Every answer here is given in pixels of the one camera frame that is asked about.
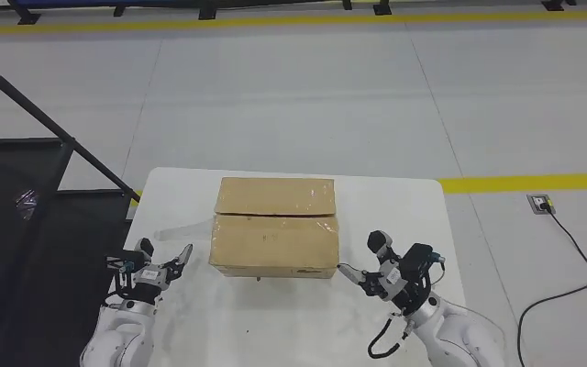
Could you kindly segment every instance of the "power cord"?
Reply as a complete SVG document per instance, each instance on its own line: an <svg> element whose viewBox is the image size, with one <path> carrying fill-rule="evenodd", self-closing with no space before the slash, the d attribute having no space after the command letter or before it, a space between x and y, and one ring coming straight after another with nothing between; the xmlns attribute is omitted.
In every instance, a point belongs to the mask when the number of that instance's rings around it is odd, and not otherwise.
<svg viewBox="0 0 587 367"><path fill-rule="evenodd" d="M570 240L572 241L573 245L575 245L575 249L577 249L577 251L579 252L579 254L581 255L581 257L585 260L585 262L587 262L587 257L585 257L585 254L583 253L583 251L581 250L581 248L579 247L579 245L577 244L577 241L575 240L575 238L570 234L570 232L564 228L559 220L555 217L554 214L552 214L552 208L550 207L550 205L548 203L542 203L540 204L540 209L542 210L546 210L550 216L554 219L555 222L557 222L557 224L559 225L560 228L562 228L562 230L565 231L565 233L569 236ZM560 295L553 295L552 297L548 297L548 298L544 298L541 299L535 303L533 303L532 305L528 306L524 312L522 312L522 316L520 317L520 322L518 322L517 325L517 357L520 360L520 364L522 364L522 367L526 367L526 365L524 364L524 360L522 358L522 351L520 348L520 340L522 338L522 323L524 322L524 317L526 316L526 314L528 313L528 311L530 311L532 308L534 308L535 306L538 306L540 304L543 304L547 301L551 301L553 299L557 299L557 298L562 298L566 295L573 295L577 292L580 292L584 289L587 289L587 285L582 286L581 288L577 288L577 289L573 289L572 291L560 294Z"/></svg>

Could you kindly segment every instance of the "white table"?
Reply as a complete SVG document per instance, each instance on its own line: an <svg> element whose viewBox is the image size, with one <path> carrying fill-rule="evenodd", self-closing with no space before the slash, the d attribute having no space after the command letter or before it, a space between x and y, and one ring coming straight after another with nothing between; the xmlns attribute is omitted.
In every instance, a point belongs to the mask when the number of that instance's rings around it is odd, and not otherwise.
<svg viewBox="0 0 587 367"><path fill-rule="evenodd" d="M340 261L375 271L378 262L366 243L375 229L389 233L401 255L415 242L430 244L447 258L447 274L436 292L464 305L449 217L436 181L157 168L147 180L125 249L147 237L155 246L155 263L173 258L189 242L194 252L183 277L162 294L151 367L430 365L416 336L388 359L369 358L367 345L395 307L367 297L338 272L327 280L226 278L208 264L205 236L154 239L156 231L211 218L225 176L333 178ZM439 275L435 265L432 280ZM395 320L380 350L389 349L403 327Z"/></svg>

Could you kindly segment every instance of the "black metal pole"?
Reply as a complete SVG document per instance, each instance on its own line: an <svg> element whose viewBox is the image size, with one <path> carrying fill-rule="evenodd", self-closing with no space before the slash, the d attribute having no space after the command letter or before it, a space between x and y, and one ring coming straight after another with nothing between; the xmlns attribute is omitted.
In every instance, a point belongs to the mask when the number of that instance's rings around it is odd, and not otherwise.
<svg viewBox="0 0 587 367"><path fill-rule="evenodd" d="M30 25L37 23L37 20L39 20L40 14L33 14L29 12L28 9L21 6L17 0L8 0L8 4L13 8L14 11L17 12L18 16L20 17L18 24Z"/></svg>
<svg viewBox="0 0 587 367"><path fill-rule="evenodd" d="M125 194L130 195L135 201L140 200L140 196L134 192L126 183L124 183L118 176L116 176L108 167L104 166L92 153L90 153L82 144L61 128L51 117L47 116L34 103L20 93L14 85L12 85L5 77L0 76L0 90L15 101L19 106L23 107L31 116L38 122L48 128L53 134L57 135L64 142L71 144L73 149L80 154L85 160L92 164L98 171L112 181L116 186L120 187Z"/></svg>

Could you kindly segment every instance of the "cardboard box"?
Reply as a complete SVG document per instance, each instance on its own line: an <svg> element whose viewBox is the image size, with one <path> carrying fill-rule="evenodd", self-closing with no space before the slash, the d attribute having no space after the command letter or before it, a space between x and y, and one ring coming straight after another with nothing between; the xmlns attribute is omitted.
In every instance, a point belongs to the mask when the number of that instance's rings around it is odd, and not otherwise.
<svg viewBox="0 0 587 367"><path fill-rule="evenodd" d="M335 214L333 180L225 177L209 262L226 276L330 278Z"/></svg>

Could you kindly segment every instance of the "black cable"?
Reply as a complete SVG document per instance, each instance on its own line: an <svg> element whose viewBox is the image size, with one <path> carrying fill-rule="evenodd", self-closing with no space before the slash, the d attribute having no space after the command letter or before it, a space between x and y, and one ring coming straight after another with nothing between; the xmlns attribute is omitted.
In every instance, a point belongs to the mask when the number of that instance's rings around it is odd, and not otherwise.
<svg viewBox="0 0 587 367"><path fill-rule="evenodd" d="M566 228L564 228L563 225L560 224L559 220L554 216L554 214L552 214L552 208L550 207L550 205L548 203L543 203L543 204L540 204L540 208L542 210L546 210L550 214L550 216L555 220L555 222L557 222L557 224L559 225L559 227L562 228L562 230L565 231L565 233L569 236L570 240L572 241L573 245L575 245L575 249L577 249L577 251L579 252L579 254L581 255L581 257L585 260L585 262L587 262L587 257L585 257L585 254L583 253L583 251L581 250L581 248L577 244L577 241L575 240L575 238L570 234L570 232ZM573 294L575 294L577 292L580 292L580 291L582 291L584 289L587 289L587 285L584 285L584 286L582 286L580 288L577 288L577 289L573 289L572 291L565 292L565 293L560 294L560 295L553 295L552 297L541 299L539 301L536 301L532 305L526 307L526 309L524 310L524 312L522 312L522 316L520 317L520 321L517 324L517 357L520 360L520 364L522 364L522 367L526 367L526 365L524 364L524 360L522 359L522 351L521 351L521 348L520 348L520 340L522 339L522 323L524 322L524 317L526 316L526 314L528 313L528 311L530 311L535 306L538 306L540 304L543 304L543 303L545 303L547 301L551 301L551 300L557 299L557 298L562 298L562 297L564 297L566 295L573 295Z"/></svg>
<svg viewBox="0 0 587 367"><path fill-rule="evenodd" d="M398 349L400 349L400 343L395 343L395 345L392 346L385 353L373 353L372 349L375 346L375 343L377 343L379 341L379 339L382 338L382 336L385 334L385 332L387 331L387 329L389 328L390 325L392 325L392 320L390 318L388 318L383 329L379 332L379 334L377 334L375 339L373 339L371 341L371 343L369 344L369 347L367 348L367 352L369 353L369 356L371 358L373 358L374 360L379 360L380 358L387 358L387 357L391 356L392 354L394 354ZM407 338L406 333L404 333L402 335L402 340L405 340L405 338Z"/></svg>
<svg viewBox="0 0 587 367"><path fill-rule="evenodd" d="M587 262L587 257L585 257L585 254L583 253L583 251L581 251L581 248L579 247L579 245L577 244L577 241L575 240L575 238L569 233L569 231L564 228L559 220L554 216L554 214L552 214L552 209L549 209L550 206L548 207L547 211L550 214L550 216L554 219L555 222L557 222L557 224L559 225L559 227L565 231L565 233L567 234L567 236L569 236L570 240L572 241L572 244L575 245L575 249L577 249L577 251L579 252L579 254L581 255L581 257L585 260L585 262Z"/></svg>

